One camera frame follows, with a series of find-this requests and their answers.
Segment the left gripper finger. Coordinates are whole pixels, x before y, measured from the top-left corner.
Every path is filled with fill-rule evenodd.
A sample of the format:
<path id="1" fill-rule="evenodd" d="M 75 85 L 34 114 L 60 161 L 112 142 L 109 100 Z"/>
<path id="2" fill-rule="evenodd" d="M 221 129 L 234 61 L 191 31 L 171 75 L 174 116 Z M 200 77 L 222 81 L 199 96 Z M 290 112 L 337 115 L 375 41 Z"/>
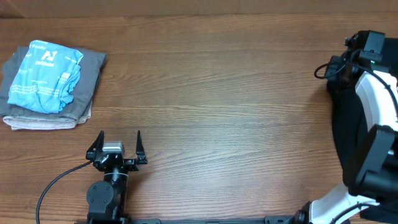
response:
<path id="1" fill-rule="evenodd" d="M 89 161 L 95 160 L 99 152 L 102 151 L 104 144 L 104 131 L 101 130 L 94 143 L 88 148 L 86 152 L 86 159 Z"/>
<path id="2" fill-rule="evenodd" d="M 141 132 L 137 132 L 136 156 L 138 164 L 147 164 L 147 157 L 142 143 Z"/>

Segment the black polo shirt Sydrogen logo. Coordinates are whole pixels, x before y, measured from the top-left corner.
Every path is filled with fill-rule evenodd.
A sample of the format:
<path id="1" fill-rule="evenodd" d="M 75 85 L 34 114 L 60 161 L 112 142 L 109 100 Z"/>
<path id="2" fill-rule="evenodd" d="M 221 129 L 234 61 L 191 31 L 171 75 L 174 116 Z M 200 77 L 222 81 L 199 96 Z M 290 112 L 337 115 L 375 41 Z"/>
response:
<path id="1" fill-rule="evenodd" d="M 397 39 L 386 38 L 382 48 L 383 61 L 397 72 Z M 336 78 L 326 83 L 333 101 L 332 131 L 336 151 L 342 168 L 347 168 L 350 157 L 368 133 L 361 100 L 351 87 L 345 87 Z M 397 214 L 370 208 L 360 213 L 365 220 L 397 223 Z"/>

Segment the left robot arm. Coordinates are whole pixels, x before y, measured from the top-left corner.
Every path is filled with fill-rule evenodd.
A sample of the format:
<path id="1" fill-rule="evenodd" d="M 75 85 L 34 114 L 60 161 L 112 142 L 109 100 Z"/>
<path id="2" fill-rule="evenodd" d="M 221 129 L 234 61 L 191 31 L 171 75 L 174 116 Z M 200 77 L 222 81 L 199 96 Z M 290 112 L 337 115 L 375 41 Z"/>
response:
<path id="1" fill-rule="evenodd" d="M 104 174 L 103 180 L 92 184 L 86 193 L 88 223 L 131 223 L 125 212 L 129 173 L 147 164 L 140 132 L 137 133 L 136 157 L 125 158 L 124 154 L 123 142 L 106 142 L 103 131 L 87 150 L 86 159 Z"/>

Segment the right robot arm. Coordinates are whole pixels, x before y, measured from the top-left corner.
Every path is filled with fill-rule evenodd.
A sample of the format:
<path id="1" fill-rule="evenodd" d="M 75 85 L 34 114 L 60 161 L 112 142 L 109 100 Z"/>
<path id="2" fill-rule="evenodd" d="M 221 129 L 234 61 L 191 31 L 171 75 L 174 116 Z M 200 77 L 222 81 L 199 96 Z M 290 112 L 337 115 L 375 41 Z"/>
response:
<path id="1" fill-rule="evenodd" d="M 397 222 L 397 40 L 361 30 L 322 65 L 343 180 L 290 223 Z"/>

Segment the folded grey garment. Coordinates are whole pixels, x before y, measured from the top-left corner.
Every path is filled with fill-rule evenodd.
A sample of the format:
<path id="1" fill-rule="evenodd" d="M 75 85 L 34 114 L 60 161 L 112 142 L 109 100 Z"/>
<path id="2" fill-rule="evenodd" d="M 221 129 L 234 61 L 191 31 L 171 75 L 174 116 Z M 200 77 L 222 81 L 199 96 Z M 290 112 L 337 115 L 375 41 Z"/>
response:
<path id="1" fill-rule="evenodd" d="M 105 63 L 106 54 L 83 48 L 79 48 L 78 50 L 83 54 L 83 58 L 80 61 L 80 80 L 72 91 L 73 101 L 67 104 L 63 110 L 57 114 L 45 114 L 21 108 L 16 105 L 9 105 L 7 103 L 10 86 L 28 51 L 27 47 L 18 47 L 12 57 L 2 66 L 1 116 L 11 115 L 46 119 L 68 118 L 74 120 L 80 118 L 90 107 L 90 102 L 100 80 L 101 67 Z"/>

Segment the folded beige garment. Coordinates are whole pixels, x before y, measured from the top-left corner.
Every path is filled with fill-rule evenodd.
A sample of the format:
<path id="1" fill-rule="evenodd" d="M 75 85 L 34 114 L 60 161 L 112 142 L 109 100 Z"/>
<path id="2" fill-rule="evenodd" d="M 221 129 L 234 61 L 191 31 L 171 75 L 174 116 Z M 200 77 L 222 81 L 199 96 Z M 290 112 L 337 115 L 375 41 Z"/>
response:
<path id="1" fill-rule="evenodd" d="M 76 125 L 83 124 L 91 118 L 91 107 L 92 101 L 78 120 L 71 118 L 28 118 L 23 116 L 5 116 L 2 120 L 5 124 L 9 125 L 12 130 L 73 129 Z"/>

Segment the folded light blue shirt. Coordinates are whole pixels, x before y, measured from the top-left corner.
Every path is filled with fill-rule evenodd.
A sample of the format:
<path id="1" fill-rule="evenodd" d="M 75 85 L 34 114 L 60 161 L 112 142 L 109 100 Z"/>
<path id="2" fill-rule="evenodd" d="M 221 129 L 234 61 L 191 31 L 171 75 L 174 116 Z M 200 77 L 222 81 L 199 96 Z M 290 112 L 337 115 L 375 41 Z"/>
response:
<path id="1" fill-rule="evenodd" d="M 10 105 L 39 113 L 59 113 L 73 101 L 84 54 L 43 40 L 33 40 L 10 86 Z"/>

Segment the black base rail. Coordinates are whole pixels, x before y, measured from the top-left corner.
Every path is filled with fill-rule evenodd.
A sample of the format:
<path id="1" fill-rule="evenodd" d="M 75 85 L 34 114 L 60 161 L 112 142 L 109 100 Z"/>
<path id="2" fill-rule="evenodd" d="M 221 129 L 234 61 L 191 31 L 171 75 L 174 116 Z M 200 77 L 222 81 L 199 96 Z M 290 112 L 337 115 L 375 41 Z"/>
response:
<path id="1" fill-rule="evenodd" d="M 78 224 L 304 224 L 309 223 L 302 217 L 289 215 L 266 216 L 264 218 L 236 218 L 236 219 L 204 219 L 204 220 L 160 220 L 160 219 L 125 219 L 125 220 L 93 220 L 78 221 Z"/>

